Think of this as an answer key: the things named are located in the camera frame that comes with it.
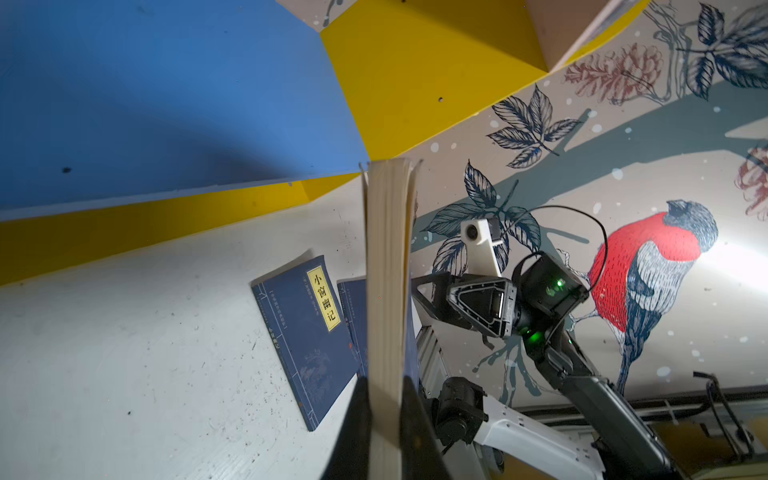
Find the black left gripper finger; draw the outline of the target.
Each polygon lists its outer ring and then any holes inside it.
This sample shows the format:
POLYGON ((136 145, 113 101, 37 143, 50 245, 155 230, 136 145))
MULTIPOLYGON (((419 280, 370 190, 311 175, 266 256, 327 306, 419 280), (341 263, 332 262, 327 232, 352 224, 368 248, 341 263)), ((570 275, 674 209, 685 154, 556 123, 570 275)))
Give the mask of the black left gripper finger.
POLYGON ((322 480, 367 480, 371 443, 368 379, 359 377, 322 480))

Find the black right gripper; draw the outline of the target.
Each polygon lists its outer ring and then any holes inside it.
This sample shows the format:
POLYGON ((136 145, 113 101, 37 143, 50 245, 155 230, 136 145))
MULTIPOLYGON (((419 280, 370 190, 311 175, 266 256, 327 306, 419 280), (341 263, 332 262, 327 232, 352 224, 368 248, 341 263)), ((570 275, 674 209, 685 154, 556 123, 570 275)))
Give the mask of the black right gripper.
MULTIPOLYGON (((413 299, 436 321, 485 337, 506 338, 518 320, 517 288, 510 279, 438 272, 411 281, 413 299)), ((408 376, 403 378, 399 419, 402 479, 448 480, 423 402, 408 376)))

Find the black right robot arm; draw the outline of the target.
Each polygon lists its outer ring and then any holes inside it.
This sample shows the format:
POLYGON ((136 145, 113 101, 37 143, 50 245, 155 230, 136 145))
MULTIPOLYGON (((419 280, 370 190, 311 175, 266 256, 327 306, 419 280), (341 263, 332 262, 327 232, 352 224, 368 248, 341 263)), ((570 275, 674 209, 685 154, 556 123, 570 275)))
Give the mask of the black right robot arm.
POLYGON ((567 314, 587 288, 545 252, 518 263, 510 278, 449 272, 414 279, 414 299, 436 321, 491 337, 521 339, 547 383, 564 395, 597 433, 576 442, 498 401, 482 387, 449 377, 424 402, 438 440, 504 452, 560 479, 679 479, 682 473, 658 436, 599 374, 565 330, 567 314))

